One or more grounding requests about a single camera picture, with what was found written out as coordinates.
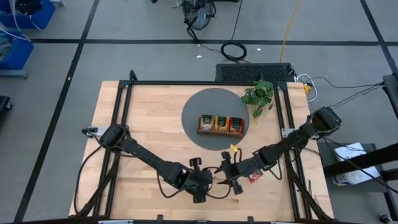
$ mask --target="green leaves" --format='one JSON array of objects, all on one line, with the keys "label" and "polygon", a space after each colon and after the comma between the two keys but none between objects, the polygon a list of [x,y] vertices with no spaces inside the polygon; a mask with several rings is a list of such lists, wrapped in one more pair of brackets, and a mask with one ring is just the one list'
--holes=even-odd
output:
[{"label": "green leaves", "polygon": [[261,115],[261,113],[262,113],[262,109],[263,109],[263,108],[261,108],[261,109],[259,109],[259,110],[254,110],[254,111],[253,111],[253,117],[254,117],[254,118],[259,117],[259,116]]},{"label": "green leaves", "polygon": [[[259,105],[253,111],[253,117],[257,118],[262,114],[264,107],[271,103],[274,96],[274,86],[270,82],[264,80],[254,81],[254,88],[244,90],[244,96],[241,97],[242,102],[246,105]],[[268,110],[271,110],[273,104],[270,104]]]}]

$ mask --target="gray circular mat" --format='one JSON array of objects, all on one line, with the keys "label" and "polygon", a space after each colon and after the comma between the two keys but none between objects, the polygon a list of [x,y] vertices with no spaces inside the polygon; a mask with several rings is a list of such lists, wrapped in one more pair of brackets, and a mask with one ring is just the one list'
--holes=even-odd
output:
[{"label": "gray circular mat", "polygon": [[188,137],[198,146],[210,150],[223,150],[230,144],[239,143],[242,138],[198,134],[199,117],[202,114],[229,116],[244,120],[244,134],[249,128],[248,108],[241,98],[222,88],[199,91],[189,98],[182,110],[182,126]]}]

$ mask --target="wooden tabletop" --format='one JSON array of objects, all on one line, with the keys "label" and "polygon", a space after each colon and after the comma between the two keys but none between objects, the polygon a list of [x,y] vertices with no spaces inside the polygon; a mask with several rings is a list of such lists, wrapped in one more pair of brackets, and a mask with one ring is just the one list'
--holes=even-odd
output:
[{"label": "wooden tabletop", "polygon": [[[93,126],[109,126],[116,98],[118,82],[103,82],[96,105]],[[181,114],[185,102],[195,93],[206,88],[225,88],[239,96],[246,86],[203,86],[203,85],[134,85],[127,118],[131,136],[163,160],[178,161],[189,167],[189,159],[201,157],[202,167],[219,166],[221,151],[209,151],[197,146],[184,133]],[[289,96],[295,127],[303,124],[309,114],[308,104],[301,83],[288,83]],[[280,92],[285,125],[288,124],[283,93]],[[124,97],[119,112],[123,109]],[[238,144],[243,149],[243,159],[251,157],[252,152],[264,145],[281,140],[276,108],[263,113],[258,119],[251,116],[247,135]],[[98,145],[93,139],[87,141],[84,158]],[[308,148],[318,151],[315,141]],[[81,173],[78,191],[78,209],[91,197],[98,185],[104,150],[97,152]],[[333,217],[328,189],[323,175],[319,156],[309,151],[301,153],[306,180],[311,180],[312,194],[321,208]],[[174,198],[163,198],[156,181],[156,171],[139,159],[121,158],[118,179],[113,200],[111,218],[114,219],[156,219],[161,214],[165,220],[235,220],[244,221],[253,216],[255,221],[294,221],[284,157],[280,159],[282,180],[277,180],[270,172],[253,183],[240,178],[244,193],[230,194],[226,199],[207,198],[206,203],[194,204],[192,196],[186,192]],[[278,175],[277,166],[272,170]],[[215,175],[214,183],[223,180],[223,173]],[[167,195],[175,192],[170,185],[162,182]],[[210,193],[223,196],[226,185],[214,185]],[[103,194],[101,213],[108,190]],[[301,217],[304,217],[302,199],[298,195]]]}]

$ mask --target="gray floor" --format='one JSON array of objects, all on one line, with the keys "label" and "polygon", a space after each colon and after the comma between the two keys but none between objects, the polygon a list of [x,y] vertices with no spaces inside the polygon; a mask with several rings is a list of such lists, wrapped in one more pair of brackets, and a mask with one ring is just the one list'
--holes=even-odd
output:
[{"label": "gray floor", "polygon": [[[88,39],[188,40],[176,0],[100,0]],[[385,41],[398,41],[395,0],[367,0]],[[47,29],[26,30],[35,39],[79,39],[94,0],[64,0]],[[206,40],[230,39],[239,4],[218,2],[217,15],[198,33]],[[282,40],[295,0],[246,0],[235,39]],[[377,41],[359,0],[303,0],[289,40]],[[32,168],[42,146],[55,105],[77,44],[34,44],[25,69],[29,78],[0,78],[0,95],[10,96],[14,108],[0,128],[0,223],[12,222]],[[208,44],[218,49],[220,45]],[[246,60],[278,62],[280,45],[247,45]],[[389,47],[398,60],[398,47]],[[238,54],[238,49],[228,49]],[[391,69],[380,46],[288,45],[285,62],[297,73],[327,77],[335,85],[381,82]],[[93,117],[103,80],[127,79],[134,69],[140,80],[214,80],[217,63],[230,63],[222,55],[195,44],[85,44],[63,105],[50,147],[24,217],[28,220],[68,215],[76,175],[86,138],[80,129]],[[316,80],[319,96],[310,109],[332,105],[357,90],[336,90]],[[397,142],[398,123],[385,93],[380,89],[341,106],[343,120],[331,136],[339,142]],[[335,217],[346,222],[377,223],[388,213],[382,194],[332,190]]]}]

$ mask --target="yellow cable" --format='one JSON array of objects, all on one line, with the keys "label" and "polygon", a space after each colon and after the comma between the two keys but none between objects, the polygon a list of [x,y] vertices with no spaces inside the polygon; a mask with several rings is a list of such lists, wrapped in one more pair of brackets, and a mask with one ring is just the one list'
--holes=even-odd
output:
[{"label": "yellow cable", "polygon": [[282,50],[280,51],[279,63],[282,63],[282,58],[284,57],[286,39],[287,39],[287,36],[289,35],[289,30],[292,27],[292,24],[293,24],[293,21],[294,21],[294,17],[296,16],[297,9],[299,8],[299,4],[300,4],[300,0],[297,0],[296,8],[294,9],[293,16],[290,19],[290,23],[289,23],[289,26],[287,27],[287,30],[286,30],[286,33],[285,33],[285,37],[284,37],[284,41],[282,43]]}]

